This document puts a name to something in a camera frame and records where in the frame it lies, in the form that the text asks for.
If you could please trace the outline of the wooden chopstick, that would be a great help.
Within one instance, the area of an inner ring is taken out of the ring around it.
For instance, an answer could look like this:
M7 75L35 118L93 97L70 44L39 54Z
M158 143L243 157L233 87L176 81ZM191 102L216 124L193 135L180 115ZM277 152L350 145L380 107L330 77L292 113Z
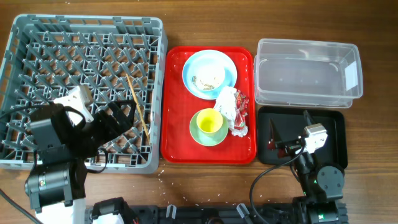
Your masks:
M146 138L147 138L148 142L150 143L150 134L149 134L149 130L148 130L147 126L146 126L146 123L145 123L145 121L144 121L144 116L143 116L142 111L141 111L141 105L140 105L140 103L138 102L136 93L135 93L134 88L133 88L133 86L132 86L132 81L131 81L131 79L130 79L130 76L129 76L129 75L126 75L126 78L127 78L127 82L128 82L130 91L131 91L131 95L132 95L132 97L133 97L133 100L134 100L135 103L136 103L136 108L137 108L137 110L138 110L139 117L140 117L140 120L141 120L141 123L142 123L142 127L144 128L144 132L145 132L145 134L146 134Z

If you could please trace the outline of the red snack wrapper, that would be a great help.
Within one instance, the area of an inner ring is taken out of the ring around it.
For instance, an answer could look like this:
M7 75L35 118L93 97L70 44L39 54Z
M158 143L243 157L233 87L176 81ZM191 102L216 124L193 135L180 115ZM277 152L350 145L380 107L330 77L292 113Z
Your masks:
M246 116L248 115L249 98L238 90L236 92L236 117L234 120L234 129L243 130L246 125Z

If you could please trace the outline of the white napkin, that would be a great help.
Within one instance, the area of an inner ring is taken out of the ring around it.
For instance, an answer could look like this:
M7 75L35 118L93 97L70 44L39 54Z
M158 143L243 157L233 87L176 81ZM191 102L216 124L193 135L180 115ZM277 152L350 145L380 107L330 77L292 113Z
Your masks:
M233 136L244 137L248 133L248 126L243 130L234 129L234 120L236 117L236 88L225 86L216 99L214 109L219 111L228 120L228 128Z

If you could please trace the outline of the yellow cup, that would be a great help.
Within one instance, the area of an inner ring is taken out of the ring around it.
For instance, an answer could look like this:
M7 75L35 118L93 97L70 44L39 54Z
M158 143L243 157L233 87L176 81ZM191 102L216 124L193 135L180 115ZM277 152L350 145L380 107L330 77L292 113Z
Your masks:
M213 108L206 108L198 113L196 123L204 134L215 134L223 125L223 116Z

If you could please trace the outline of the white bowl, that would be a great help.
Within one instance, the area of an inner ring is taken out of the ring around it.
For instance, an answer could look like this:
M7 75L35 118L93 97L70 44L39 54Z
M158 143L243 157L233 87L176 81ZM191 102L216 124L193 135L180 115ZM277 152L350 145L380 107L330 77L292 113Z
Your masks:
M225 80L225 71L222 65L217 64L211 59L195 60L189 70L190 78L189 81L192 82L193 76L204 76L212 77L215 80L215 89L221 86Z

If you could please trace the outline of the food scraps and rice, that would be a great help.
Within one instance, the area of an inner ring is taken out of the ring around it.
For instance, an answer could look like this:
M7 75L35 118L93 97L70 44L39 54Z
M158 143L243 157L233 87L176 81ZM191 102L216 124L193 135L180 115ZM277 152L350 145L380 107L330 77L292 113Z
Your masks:
M215 88L215 80L212 77L193 76L192 83L199 90L208 91Z

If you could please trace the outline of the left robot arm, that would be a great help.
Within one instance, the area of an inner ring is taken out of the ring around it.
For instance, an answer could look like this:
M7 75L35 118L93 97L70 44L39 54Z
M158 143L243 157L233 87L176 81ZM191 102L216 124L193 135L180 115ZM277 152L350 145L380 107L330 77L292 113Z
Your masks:
M104 152L104 144L129 130L136 103L132 100L108 103L112 111L98 111L92 121L83 118L73 124L69 113L78 110L62 104L40 105L31 116L30 130L41 164L34 164L25 181L30 207L41 223L84 223L85 179L95 174L85 161Z

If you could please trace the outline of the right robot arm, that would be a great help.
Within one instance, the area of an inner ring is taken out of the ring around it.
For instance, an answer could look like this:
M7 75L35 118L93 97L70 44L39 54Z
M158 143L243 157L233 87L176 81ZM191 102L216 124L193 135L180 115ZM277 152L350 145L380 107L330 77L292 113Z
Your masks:
M344 170L333 163L318 161L315 151L321 149L328 139L326 128L316 123L308 111L304 111L307 126L297 139L282 140L276 125L269 120L271 140L268 146L278 150L278 158L289 158L302 188L303 197L293 199L293 213L300 223L344 223L338 201L343 198Z

